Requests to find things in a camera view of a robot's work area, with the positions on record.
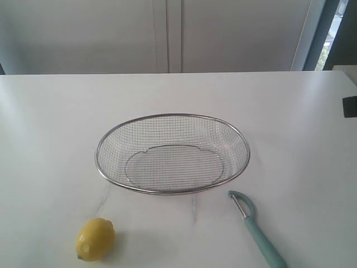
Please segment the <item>teal handled peeler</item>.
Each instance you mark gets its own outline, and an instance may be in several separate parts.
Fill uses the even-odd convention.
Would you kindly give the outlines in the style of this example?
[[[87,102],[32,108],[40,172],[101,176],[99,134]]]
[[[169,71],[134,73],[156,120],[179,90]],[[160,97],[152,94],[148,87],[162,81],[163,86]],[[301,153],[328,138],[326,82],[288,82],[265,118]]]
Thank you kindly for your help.
[[[267,236],[262,232],[256,223],[256,208],[253,202],[243,193],[230,190],[228,196],[232,198],[237,208],[242,214],[244,224],[254,239],[254,242],[260,249],[269,267],[288,267],[284,258],[279,254]],[[249,214],[246,214],[239,201],[242,200],[249,208]]]

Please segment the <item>yellow lemon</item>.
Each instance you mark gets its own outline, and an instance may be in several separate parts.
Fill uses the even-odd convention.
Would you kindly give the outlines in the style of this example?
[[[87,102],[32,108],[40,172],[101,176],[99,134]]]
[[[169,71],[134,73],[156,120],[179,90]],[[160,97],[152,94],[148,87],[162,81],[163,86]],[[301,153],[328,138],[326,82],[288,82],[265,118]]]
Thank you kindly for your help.
[[[104,218],[93,218],[86,222],[76,239],[76,255],[86,262],[103,259],[112,249],[115,241],[115,230],[111,221]]]

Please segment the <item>white side table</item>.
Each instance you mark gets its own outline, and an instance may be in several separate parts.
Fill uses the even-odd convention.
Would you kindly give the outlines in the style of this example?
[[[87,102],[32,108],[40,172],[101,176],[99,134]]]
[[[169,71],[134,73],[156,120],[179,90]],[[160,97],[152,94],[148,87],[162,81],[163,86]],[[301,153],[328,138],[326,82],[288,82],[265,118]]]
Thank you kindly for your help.
[[[357,85],[357,65],[335,65],[334,71],[342,71],[355,85]]]

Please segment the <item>oval metal mesh basket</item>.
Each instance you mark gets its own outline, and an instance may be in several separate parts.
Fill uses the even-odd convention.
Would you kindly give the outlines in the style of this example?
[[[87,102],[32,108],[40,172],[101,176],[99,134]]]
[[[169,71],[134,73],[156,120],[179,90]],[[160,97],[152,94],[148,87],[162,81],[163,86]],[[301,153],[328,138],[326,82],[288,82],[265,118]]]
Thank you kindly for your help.
[[[187,113],[123,122],[109,130],[95,150],[95,164],[105,180],[153,195],[212,189],[237,178],[249,161],[249,143],[236,127]]]

